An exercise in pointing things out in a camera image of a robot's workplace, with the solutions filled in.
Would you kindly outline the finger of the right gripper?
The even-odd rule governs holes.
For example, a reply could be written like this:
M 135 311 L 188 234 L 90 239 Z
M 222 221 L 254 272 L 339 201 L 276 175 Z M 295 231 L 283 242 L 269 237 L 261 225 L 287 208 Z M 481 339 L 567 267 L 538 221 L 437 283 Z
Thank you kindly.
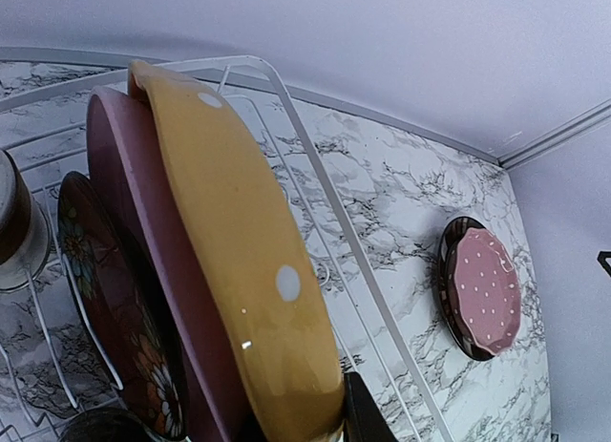
M 597 261 L 608 276 L 611 276 L 611 252 L 600 251 L 597 257 Z

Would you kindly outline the black striped plate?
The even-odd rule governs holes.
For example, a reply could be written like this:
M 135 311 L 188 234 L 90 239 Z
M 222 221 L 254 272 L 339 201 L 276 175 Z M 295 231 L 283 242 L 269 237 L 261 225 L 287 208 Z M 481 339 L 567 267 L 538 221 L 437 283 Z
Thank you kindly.
M 437 246 L 436 289 L 433 294 L 448 330 L 462 352 L 472 360 L 486 362 L 492 360 L 494 355 L 481 347 L 477 347 L 468 338 L 464 323 L 459 320 L 459 316 L 454 312 L 452 306 L 452 293 L 455 288 L 451 285 L 449 273 L 450 255 L 469 228 L 485 229 L 485 226 L 472 217 L 458 216 L 446 225 L 441 234 Z

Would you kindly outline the dark brown plate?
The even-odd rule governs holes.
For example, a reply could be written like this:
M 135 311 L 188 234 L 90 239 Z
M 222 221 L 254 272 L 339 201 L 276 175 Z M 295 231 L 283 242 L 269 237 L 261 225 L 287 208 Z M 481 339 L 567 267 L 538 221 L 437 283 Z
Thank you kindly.
M 57 229 L 74 303 L 121 399 L 157 437 L 184 440 L 189 396 L 178 331 L 147 256 L 76 171 L 59 188 Z

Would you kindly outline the pink plate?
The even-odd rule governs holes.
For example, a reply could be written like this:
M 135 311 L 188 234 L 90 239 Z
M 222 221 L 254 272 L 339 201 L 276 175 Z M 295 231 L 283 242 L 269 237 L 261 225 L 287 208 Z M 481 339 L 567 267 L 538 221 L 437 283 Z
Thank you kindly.
M 221 317 L 179 216 L 150 109 L 96 87 L 87 112 L 90 180 L 135 236 L 160 281 L 186 353 L 197 441 L 236 441 L 250 413 Z

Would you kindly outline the yellow polka dot plate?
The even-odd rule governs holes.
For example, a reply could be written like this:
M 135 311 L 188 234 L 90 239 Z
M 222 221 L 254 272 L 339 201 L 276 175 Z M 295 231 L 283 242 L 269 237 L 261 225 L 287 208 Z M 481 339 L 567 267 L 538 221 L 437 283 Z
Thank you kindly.
M 232 106 L 193 77 L 135 61 L 176 206 L 270 441 L 336 441 L 345 387 L 322 291 L 284 193 Z

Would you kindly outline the maroon polka dot plate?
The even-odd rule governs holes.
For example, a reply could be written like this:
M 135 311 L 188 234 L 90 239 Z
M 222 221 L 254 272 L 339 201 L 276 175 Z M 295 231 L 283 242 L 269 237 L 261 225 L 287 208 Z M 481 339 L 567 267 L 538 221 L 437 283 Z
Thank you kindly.
M 512 259 L 494 234 L 474 227 L 451 256 L 456 314 L 474 345 L 497 356 L 511 347 L 520 328 L 520 284 Z

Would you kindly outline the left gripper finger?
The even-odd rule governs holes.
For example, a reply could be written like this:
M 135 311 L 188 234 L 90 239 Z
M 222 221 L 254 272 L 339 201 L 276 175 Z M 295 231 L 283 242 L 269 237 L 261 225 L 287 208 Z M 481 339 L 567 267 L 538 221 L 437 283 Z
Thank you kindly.
M 361 375 L 344 374 L 345 429 L 344 440 L 350 442 L 396 442 L 396 437 L 378 409 Z

